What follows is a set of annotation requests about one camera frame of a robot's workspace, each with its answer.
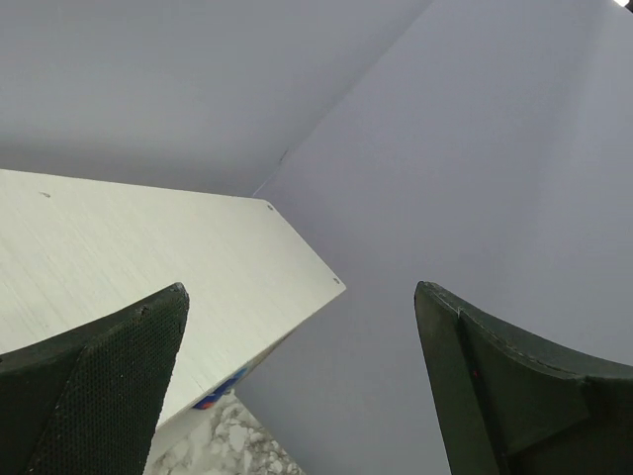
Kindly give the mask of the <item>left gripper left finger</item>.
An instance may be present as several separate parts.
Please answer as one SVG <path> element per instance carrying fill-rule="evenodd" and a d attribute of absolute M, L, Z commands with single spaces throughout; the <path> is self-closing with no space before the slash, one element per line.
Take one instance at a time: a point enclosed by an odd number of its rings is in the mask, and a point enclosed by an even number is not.
<path fill-rule="evenodd" d="M 189 304 L 174 283 L 2 354 L 2 473 L 142 473 Z"/>

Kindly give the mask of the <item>blue Tempo roll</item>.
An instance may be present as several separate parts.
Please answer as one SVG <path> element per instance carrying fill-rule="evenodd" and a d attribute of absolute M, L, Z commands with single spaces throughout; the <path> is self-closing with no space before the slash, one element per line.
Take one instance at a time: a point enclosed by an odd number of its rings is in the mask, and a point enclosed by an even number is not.
<path fill-rule="evenodd" d="M 214 389 L 211 393 L 202 398 L 199 402 L 197 402 L 193 409 L 195 410 L 206 410 L 212 407 L 219 399 L 221 399 L 224 395 L 228 394 L 235 384 L 239 382 L 242 377 L 248 372 L 248 367 L 242 367 L 235 373 L 233 373 L 226 381 L 220 384 L 216 389 Z"/>

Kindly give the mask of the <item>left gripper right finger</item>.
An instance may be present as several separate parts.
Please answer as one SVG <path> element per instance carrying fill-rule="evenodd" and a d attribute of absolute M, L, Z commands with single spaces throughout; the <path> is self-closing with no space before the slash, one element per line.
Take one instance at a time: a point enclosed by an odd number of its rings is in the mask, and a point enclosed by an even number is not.
<path fill-rule="evenodd" d="M 629 474 L 632 368 L 421 281 L 414 311 L 454 474 Z"/>

